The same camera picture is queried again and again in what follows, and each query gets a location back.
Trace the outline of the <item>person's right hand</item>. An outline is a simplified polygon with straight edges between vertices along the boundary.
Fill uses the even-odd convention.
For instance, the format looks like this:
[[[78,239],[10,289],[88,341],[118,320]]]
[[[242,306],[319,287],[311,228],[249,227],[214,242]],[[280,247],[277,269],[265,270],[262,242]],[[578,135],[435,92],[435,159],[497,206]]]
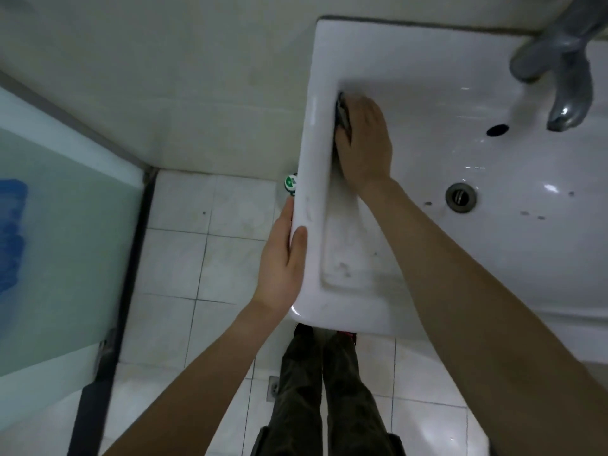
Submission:
[[[363,200],[378,183],[390,179],[393,148],[388,138],[351,138],[343,136],[343,128],[335,131],[339,162],[347,184]]]

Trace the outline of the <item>person's left hand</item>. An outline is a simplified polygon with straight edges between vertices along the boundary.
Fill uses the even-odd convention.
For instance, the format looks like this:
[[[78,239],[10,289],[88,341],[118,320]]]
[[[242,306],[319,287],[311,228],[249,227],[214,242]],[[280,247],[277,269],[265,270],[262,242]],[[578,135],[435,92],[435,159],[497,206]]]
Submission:
[[[263,248],[258,283],[252,301],[269,312],[274,319],[283,319],[295,303],[303,283],[304,270],[288,268],[292,232],[294,198],[288,197],[275,220]]]

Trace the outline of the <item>dark scrubbing pad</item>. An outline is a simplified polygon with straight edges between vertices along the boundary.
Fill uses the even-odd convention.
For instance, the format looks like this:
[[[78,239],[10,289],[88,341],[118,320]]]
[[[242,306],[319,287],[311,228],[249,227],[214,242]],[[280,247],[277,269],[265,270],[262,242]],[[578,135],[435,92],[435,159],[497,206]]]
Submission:
[[[335,125],[337,128],[343,128],[349,142],[352,140],[352,127],[348,108],[346,105],[345,95],[339,92],[335,106]]]

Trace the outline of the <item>white ceramic sink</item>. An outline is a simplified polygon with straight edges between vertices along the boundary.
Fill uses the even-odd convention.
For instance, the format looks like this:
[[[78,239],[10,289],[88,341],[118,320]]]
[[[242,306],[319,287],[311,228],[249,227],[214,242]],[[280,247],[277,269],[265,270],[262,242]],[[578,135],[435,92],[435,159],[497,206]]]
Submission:
[[[326,329],[426,340],[377,222],[333,159],[339,92],[374,99],[391,176],[581,361],[608,364],[608,83],[573,130],[546,130],[550,75],[516,81],[524,37],[321,19],[316,23],[293,214],[308,230],[290,316]],[[477,191],[467,214],[445,191]]]

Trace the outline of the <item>person's left forearm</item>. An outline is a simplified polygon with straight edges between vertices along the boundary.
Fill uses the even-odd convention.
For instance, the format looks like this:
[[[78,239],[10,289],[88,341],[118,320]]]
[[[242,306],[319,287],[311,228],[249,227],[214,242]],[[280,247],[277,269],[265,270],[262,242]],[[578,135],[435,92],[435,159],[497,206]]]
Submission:
[[[257,352],[294,302],[255,296],[111,445],[107,456],[205,456]]]

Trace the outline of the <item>person's right forearm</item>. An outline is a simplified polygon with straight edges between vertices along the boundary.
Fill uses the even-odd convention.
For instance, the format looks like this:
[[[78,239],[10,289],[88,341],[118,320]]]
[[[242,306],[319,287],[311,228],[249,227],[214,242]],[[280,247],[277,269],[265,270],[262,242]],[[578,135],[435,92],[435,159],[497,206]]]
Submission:
[[[608,391],[387,175],[349,179],[498,456],[608,456]]]

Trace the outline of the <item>metal sink drain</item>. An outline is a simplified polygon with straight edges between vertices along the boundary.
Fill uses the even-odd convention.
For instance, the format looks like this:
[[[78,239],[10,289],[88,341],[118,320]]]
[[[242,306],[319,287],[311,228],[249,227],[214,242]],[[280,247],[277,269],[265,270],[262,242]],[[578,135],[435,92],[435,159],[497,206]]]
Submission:
[[[477,206],[477,191],[467,183],[454,183],[445,191],[445,201],[453,212],[467,214]]]

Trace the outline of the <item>person's left leg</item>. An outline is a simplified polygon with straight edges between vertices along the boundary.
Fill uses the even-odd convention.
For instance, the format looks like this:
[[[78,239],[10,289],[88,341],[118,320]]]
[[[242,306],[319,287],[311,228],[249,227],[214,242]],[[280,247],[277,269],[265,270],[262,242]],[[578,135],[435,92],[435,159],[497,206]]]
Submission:
[[[323,456],[322,350],[311,326],[297,324],[282,357],[269,424],[250,456]]]

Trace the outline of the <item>person's leg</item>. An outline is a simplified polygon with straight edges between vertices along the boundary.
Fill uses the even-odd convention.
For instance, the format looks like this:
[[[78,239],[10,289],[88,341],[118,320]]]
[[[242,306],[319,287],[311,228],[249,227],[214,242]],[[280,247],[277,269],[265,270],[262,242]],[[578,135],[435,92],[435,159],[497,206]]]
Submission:
[[[337,333],[325,342],[322,374],[328,401],[329,456],[406,456],[362,382],[353,340]]]
[[[269,424],[250,456],[323,456],[322,350],[311,326],[297,324],[282,357]]]

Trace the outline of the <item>person's right leg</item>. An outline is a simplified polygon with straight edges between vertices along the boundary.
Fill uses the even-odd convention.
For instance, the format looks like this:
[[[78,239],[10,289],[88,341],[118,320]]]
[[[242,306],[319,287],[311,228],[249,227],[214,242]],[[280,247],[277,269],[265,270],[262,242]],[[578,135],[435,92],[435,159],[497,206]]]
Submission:
[[[362,382],[353,340],[337,333],[325,342],[322,374],[328,401],[329,456],[406,456]]]

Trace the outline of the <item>chrome faucet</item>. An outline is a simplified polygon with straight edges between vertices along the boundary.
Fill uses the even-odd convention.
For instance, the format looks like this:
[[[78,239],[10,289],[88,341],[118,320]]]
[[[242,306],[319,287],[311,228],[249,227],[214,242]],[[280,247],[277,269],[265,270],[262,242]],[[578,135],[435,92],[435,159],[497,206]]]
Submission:
[[[593,80],[586,48],[608,27],[608,0],[572,0],[569,6],[510,59],[509,70],[531,84],[550,72],[556,95],[547,130],[564,132],[579,126],[593,103]]]

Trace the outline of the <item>frosted glass door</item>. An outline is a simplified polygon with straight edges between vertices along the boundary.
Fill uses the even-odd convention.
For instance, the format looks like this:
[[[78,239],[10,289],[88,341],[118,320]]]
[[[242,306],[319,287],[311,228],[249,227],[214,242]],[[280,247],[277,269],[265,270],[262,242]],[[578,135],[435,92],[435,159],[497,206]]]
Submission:
[[[0,431],[93,382],[122,294],[143,171],[0,88],[0,179],[28,186],[0,295]]]

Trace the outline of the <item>blue object behind glass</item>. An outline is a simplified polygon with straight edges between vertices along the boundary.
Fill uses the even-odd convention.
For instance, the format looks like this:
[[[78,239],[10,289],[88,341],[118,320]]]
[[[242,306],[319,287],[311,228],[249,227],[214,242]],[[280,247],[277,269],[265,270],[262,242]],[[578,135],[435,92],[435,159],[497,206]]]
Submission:
[[[0,179],[0,295],[19,281],[25,249],[21,222],[28,186],[18,179]]]

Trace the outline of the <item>black door frame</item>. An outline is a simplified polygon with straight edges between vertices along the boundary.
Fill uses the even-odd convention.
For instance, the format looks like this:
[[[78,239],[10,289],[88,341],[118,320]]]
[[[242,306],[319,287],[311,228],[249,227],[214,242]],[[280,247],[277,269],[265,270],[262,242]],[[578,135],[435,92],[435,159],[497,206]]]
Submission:
[[[67,456],[98,456],[102,445],[158,173],[159,168],[150,168],[143,177],[143,196],[116,319],[102,343],[95,380],[81,391]]]

